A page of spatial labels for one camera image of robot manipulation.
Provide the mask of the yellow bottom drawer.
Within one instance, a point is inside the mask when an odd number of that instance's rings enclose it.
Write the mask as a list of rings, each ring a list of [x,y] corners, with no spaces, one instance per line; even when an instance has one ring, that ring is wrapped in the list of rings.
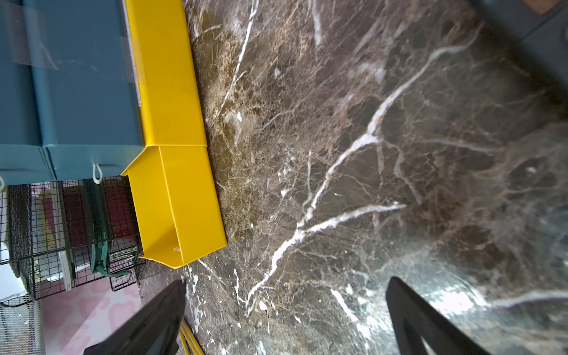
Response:
[[[180,269],[226,246],[204,146],[149,146],[127,175],[144,259]]]

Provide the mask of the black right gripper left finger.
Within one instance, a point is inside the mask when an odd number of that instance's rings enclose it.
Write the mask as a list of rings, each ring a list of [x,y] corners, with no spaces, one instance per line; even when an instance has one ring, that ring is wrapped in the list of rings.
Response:
[[[106,340],[84,349],[84,355],[176,354],[185,291],[185,282],[172,282]]]

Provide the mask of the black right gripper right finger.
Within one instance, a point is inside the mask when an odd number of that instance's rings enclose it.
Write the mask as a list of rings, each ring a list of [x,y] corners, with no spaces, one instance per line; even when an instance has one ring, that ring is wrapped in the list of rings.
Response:
[[[409,285],[392,277],[385,294],[399,353],[486,354]]]

